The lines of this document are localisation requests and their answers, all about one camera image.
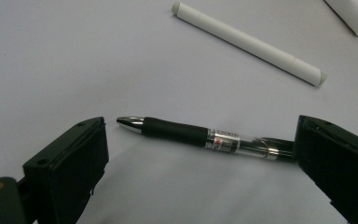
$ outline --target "tabletop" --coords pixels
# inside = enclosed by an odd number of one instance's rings
[[[294,140],[358,135],[358,37],[322,0],[185,4],[313,64],[314,87],[175,17],[173,1],[0,1],[0,176],[103,116],[110,159],[78,223],[346,223],[290,163],[146,138],[122,116]]]

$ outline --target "white paper roll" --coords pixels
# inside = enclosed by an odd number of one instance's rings
[[[321,72],[319,68],[305,63],[291,54],[274,48],[183,3],[174,3],[172,12],[178,18],[198,26],[200,29],[216,35],[228,43],[244,49],[314,86],[321,85],[327,78],[327,74]]]
[[[324,0],[358,36],[358,0]]]

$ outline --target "silver metal pen tip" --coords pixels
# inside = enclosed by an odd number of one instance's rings
[[[144,118],[141,117],[120,117],[116,119],[116,122],[136,133],[142,133],[142,126],[144,125]]]

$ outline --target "pen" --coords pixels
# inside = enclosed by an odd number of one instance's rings
[[[117,123],[149,137],[169,139],[197,147],[256,156],[269,160],[293,160],[293,142],[255,138],[150,117],[120,117]]]
[[[274,48],[246,33],[207,16],[195,8],[183,3],[174,3],[172,12],[178,18],[187,21],[200,29],[215,35],[228,43],[254,54],[268,63],[299,77],[314,86],[319,86],[327,79],[327,74],[309,63],[305,63],[291,54]]]

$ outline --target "white table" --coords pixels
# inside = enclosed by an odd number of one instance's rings
[[[179,20],[173,1],[0,1],[0,176],[104,116],[110,162],[78,223],[346,223],[296,165],[150,139],[149,116],[293,140],[358,135],[358,37],[321,0],[187,1],[329,74],[315,88]]]

